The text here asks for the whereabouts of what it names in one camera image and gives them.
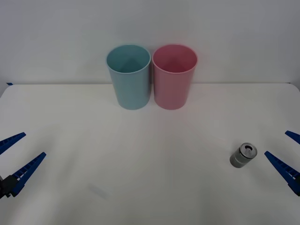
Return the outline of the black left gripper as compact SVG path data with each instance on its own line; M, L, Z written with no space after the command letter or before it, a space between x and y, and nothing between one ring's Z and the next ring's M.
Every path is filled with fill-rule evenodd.
M25 136L26 134L22 132L0 141L0 154L4 153ZM35 172L35 170L38 168L45 157L46 153L42 152L40 155L38 155L36 158L31 160L28 164L26 164L24 167L22 167L12 175L9 175L5 179L0 176L0 198L2 198L3 196L10 197L11 195L13 197L16 197L24 188L28 179Z

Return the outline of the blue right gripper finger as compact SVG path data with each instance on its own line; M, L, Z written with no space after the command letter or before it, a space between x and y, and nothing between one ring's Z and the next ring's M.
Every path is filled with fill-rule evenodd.
M290 137L291 139L293 139L296 142L300 142L300 135L292 132L292 131L286 131L285 134Z
M297 195L300 196L300 173L281 161L279 158L271 154L269 151L265 153L266 158L275 167L278 173L287 182L289 188Z

